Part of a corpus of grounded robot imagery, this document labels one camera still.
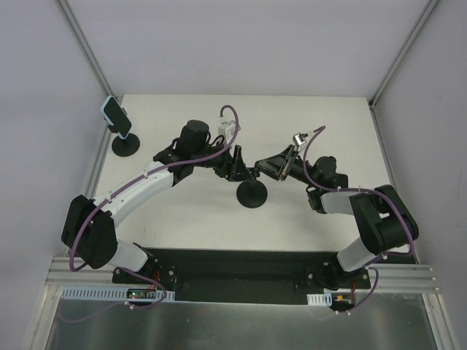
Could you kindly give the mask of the black phone stand corner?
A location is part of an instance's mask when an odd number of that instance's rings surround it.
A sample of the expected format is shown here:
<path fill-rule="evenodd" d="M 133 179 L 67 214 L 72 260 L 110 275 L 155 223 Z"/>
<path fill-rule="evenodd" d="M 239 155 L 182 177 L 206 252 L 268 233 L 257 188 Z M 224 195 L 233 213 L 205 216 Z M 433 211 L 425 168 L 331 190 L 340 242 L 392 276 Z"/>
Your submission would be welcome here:
<path fill-rule="evenodd" d="M 236 190 L 236 199 L 248 209 L 261 207 L 268 199 L 268 190 L 258 178 L 260 172 L 256 168 L 251 169 L 252 178 L 243 181 Z"/>

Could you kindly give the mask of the black phone stand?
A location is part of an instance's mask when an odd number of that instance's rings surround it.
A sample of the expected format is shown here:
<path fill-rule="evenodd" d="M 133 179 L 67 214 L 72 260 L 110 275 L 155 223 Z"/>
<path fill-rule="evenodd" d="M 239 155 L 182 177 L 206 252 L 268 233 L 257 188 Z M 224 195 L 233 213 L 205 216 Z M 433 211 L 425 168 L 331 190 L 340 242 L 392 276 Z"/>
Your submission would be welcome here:
<path fill-rule="evenodd" d="M 129 157 L 136 153 L 140 147 L 138 136 L 131 132 L 133 124 L 128 118 L 128 113 L 121 109 L 123 116 L 117 125 L 110 125 L 109 129 L 117 136 L 112 141 L 112 151 L 119 157 Z"/>

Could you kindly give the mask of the phone with light blue case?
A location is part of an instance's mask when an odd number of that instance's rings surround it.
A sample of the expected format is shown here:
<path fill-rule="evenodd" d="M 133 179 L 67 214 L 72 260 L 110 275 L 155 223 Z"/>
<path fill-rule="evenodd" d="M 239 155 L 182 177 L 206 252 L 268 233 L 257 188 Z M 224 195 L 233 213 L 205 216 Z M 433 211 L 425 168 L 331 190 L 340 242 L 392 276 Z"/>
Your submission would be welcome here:
<path fill-rule="evenodd" d="M 117 134 L 120 139 L 128 137 L 132 127 L 131 121 L 114 96 L 107 96 L 101 106 L 101 114 L 111 133 Z"/>

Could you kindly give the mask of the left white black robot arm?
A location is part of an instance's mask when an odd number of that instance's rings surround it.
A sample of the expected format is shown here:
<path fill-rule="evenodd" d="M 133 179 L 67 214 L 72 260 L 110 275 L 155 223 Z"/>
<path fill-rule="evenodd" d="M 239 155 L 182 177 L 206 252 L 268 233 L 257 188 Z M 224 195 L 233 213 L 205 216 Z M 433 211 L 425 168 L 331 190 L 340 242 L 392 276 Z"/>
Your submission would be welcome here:
<path fill-rule="evenodd" d="M 95 198 L 74 198 L 61 235 L 71 257 L 80 257 L 92 269 L 104 265 L 126 269 L 137 283 L 149 282 L 155 269 L 149 254 L 136 244 L 117 239 L 117 227 L 149 199 L 190 176 L 196 167 L 211 168 L 230 182 L 251 179 L 241 159 L 241 147 L 234 144 L 239 130 L 236 122 L 225 122 L 219 127 L 219 136 L 211 139 L 205 122 L 191 120 L 178 138 L 125 184 Z"/>

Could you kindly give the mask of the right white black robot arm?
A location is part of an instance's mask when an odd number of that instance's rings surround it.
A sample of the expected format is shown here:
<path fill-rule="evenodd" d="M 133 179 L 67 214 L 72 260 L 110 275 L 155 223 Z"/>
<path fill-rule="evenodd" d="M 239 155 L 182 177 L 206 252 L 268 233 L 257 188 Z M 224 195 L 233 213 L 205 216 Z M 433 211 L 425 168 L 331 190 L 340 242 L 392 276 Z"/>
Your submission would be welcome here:
<path fill-rule="evenodd" d="M 413 252 L 419 228 L 394 187 L 349 190 L 348 176 L 337 172 L 335 157 L 322 156 L 310 165 L 293 146 L 256 161 L 255 170 L 277 181 L 292 177 L 307 184 L 309 205 L 317 213 L 354 217 L 359 237 L 329 262 L 328 278 L 335 287 L 346 287 L 355 278 L 354 271 L 391 249 L 407 244 Z"/>

